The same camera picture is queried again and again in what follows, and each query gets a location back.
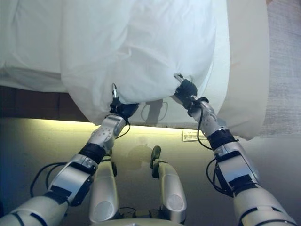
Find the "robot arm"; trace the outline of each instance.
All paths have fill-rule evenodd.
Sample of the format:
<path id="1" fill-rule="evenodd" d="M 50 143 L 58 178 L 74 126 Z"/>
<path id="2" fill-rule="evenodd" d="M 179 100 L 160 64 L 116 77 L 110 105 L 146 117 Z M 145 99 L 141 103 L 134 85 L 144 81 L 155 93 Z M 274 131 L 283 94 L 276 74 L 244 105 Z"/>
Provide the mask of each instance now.
<path id="1" fill-rule="evenodd" d="M 43 196 L 31 198 L 0 219 L 3 226 L 56 226 L 68 206 L 82 203 L 93 183 L 92 176 L 105 155 L 110 154 L 114 140 L 134 114 L 138 104 L 123 105 L 112 86 L 111 113 L 96 129 L 87 144 L 64 166 Z"/>
<path id="2" fill-rule="evenodd" d="M 215 173 L 222 192 L 234 198 L 234 209 L 240 226 L 297 225 L 277 199 L 259 185 L 259 176 L 243 147 L 225 124 L 217 118 L 204 97 L 197 98 L 194 84 L 180 74 L 174 75 L 181 85 L 175 96 L 188 115 L 199 123 L 216 159 Z"/>

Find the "white fabric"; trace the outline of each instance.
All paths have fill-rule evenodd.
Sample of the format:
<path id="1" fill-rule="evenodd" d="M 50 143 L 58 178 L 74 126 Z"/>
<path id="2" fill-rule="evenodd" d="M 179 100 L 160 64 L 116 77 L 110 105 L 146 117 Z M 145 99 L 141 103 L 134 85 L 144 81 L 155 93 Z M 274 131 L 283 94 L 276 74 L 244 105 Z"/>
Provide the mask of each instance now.
<path id="1" fill-rule="evenodd" d="M 210 105 L 217 113 L 227 93 L 230 69 L 227 2 L 225 0 L 213 0 L 213 13 L 216 20 L 213 67 L 205 91 L 203 93 L 199 92 L 198 96 L 208 97 Z M 235 108 L 235 110 L 244 114 L 240 108 Z M 141 103 L 137 112 L 130 118 L 130 121 L 134 125 L 187 129 L 197 129 L 198 127 L 193 118 L 187 117 L 187 111 L 171 97 L 159 101 Z M 239 131 L 239 135 L 243 137 L 245 132 L 246 129 L 242 128 Z"/>
<path id="2" fill-rule="evenodd" d="M 62 81 L 90 121 L 100 124 L 110 110 L 112 83 L 124 104 L 173 95 L 174 73 L 204 92 L 215 41 L 211 0 L 66 0 L 63 12 Z"/>
<path id="3" fill-rule="evenodd" d="M 66 92 L 60 76 L 60 0 L 1 1 L 1 85 Z"/>
<path id="4" fill-rule="evenodd" d="M 13 52 L 12 49 L 18 51 L 13 52 L 14 55 L 11 53 L 9 58 L 2 58 L 1 63 L 5 62 L 6 73 L 1 74 L 1 85 L 36 91 L 66 92 L 60 79 L 60 61 L 57 59 L 59 47 L 54 44 L 59 43 L 61 29 L 62 18 L 57 13 L 61 11 L 60 0 L 10 0 L 9 3 L 11 9 L 4 9 L 10 15 L 6 33 L 16 41 L 6 41 L 5 46 L 10 49 L 8 52 Z M 218 112 L 227 92 L 229 78 L 229 34 L 226 0 L 213 0 L 213 5 L 216 20 L 215 49 L 211 74 L 204 95 L 209 98 L 211 105 Z M 1 37 L 4 34 L 2 28 L 1 26 Z M 36 49 L 35 45 L 38 45 L 42 51 L 31 51 Z M 142 103 L 131 121 L 139 125 L 196 128 L 195 121 L 187 116 L 181 105 L 170 97 L 164 98 L 163 102 L 162 107 L 160 101 Z M 243 130 L 239 133 L 241 136 L 244 135 Z"/>

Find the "gray carpet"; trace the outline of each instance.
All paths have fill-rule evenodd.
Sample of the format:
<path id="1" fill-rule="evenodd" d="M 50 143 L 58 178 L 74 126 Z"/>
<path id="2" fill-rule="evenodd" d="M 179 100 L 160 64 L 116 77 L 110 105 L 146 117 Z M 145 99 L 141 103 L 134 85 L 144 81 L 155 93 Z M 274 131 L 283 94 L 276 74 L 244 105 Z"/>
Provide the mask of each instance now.
<path id="1" fill-rule="evenodd" d="M 300 1 L 273 0 L 268 5 L 268 18 L 270 84 L 260 135 L 301 133 Z"/>

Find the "wire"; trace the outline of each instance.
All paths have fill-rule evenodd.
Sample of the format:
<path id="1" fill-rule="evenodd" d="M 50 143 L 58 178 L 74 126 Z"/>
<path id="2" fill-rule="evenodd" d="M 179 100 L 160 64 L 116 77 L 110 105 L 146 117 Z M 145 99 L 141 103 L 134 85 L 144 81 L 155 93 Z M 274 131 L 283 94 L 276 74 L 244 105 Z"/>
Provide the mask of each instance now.
<path id="1" fill-rule="evenodd" d="M 34 197 L 33 195 L 33 187 L 34 187 L 34 184 L 36 183 L 37 179 L 39 178 L 40 174 L 43 172 L 44 169 L 50 167 L 50 166 L 54 166 L 54 165 L 58 165 L 58 164 L 62 164 L 63 162 L 55 162 L 55 163 L 52 163 L 52 164 L 48 164 L 44 167 L 42 167 L 38 173 L 36 174 L 36 176 L 34 177 L 33 181 L 32 181 L 32 184 L 30 185 L 30 189 L 29 189 L 29 192 L 30 192 L 30 196 L 31 197 Z"/>
<path id="2" fill-rule="evenodd" d="M 59 166 L 64 166 L 64 165 L 66 165 L 66 164 L 67 164 L 67 162 L 62 162 L 62 163 L 57 164 L 56 166 L 52 167 L 51 170 L 49 170 L 49 172 L 48 172 L 48 174 L 47 174 L 47 176 L 46 176 L 46 178 L 45 178 L 46 189 L 49 188 L 49 177 L 50 177 L 50 174 L 52 173 L 52 171 L 53 171 L 55 168 L 57 168 L 57 167 L 59 167 Z"/>
<path id="3" fill-rule="evenodd" d="M 203 144 L 201 142 L 201 140 L 199 139 L 199 131 L 200 131 L 200 128 L 201 128 L 201 123 L 202 123 L 202 119 L 203 119 L 203 108 L 201 107 L 201 117 L 199 118 L 199 122 L 198 122 L 198 142 L 205 148 L 209 149 L 209 150 L 213 150 L 212 148 L 206 146 L 205 144 Z"/>
<path id="4" fill-rule="evenodd" d="M 128 125 L 128 129 L 127 129 L 127 131 L 124 133 L 124 134 L 121 134 L 119 137 L 116 137 L 116 139 L 115 140 L 117 140 L 118 138 L 120 138 L 120 137 L 122 137 L 122 136 L 124 136 L 125 134 L 127 134 L 129 131 L 130 131 L 130 129 L 131 129 L 131 124 L 127 121 L 127 125 Z"/>
<path id="5" fill-rule="evenodd" d="M 208 163 L 208 165 L 207 165 L 207 167 L 206 167 L 206 176 L 207 176 L 207 179 L 209 180 L 209 182 L 212 184 L 213 188 L 214 188 L 216 191 L 218 191 L 219 193 L 222 193 L 222 194 L 224 194 L 224 195 L 227 195 L 227 196 L 233 198 L 233 195 L 232 195 L 232 194 L 229 194 L 228 192 L 222 190 L 219 186 L 217 186 L 217 185 L 215 184 L 215 175 L 216 175 L 215 170 L 214 170 L 214 173 L 213 173 L 213 180 L 211 180 L 210 177 L 209 177 L 209 167 L 210 167 L 210 165 L 212 164 L 212 162 L 214 162 L 215 160 L 216 160 L 215 158 L 212 159 L 212 160 Z"/>
<path id="6" fill-rule="evenodd" d="M 132 209 L 133 211 L 136 211 L 136 209 L 133 207 L 120 207 L 120 209 Z"/>

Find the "bed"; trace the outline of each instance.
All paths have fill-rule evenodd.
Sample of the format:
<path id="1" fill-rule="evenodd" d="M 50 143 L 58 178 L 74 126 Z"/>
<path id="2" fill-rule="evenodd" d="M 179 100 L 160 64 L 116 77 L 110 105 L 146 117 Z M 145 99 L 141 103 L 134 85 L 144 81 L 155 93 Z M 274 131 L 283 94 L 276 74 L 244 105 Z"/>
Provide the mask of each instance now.
<path id="1" fill-rule="evenodd" d="M 2 31 L 5 31 L 1 32 L 2 86 L 44 94 L 67 92 L 61 80 L 58 45 L 61 1 L 44 3 L 30 0 L 15 0 L 10 4 L 1 2 L 1 18 L 7 19 L 7 23 L 1 23 Z M 213 5 L 217 24 L 216 45 L 211 76 L 203 95 L 209 98 L 235 135 L 251 139 L 261 130 L 268 100 L 266 4 L 261 0 L 213 0 Z M 5 40 L 12 36 L 14 42 L 7 45 Z M 171 128 L 197 127 L 170 97 L 141 103 L 131 123 Z"/>

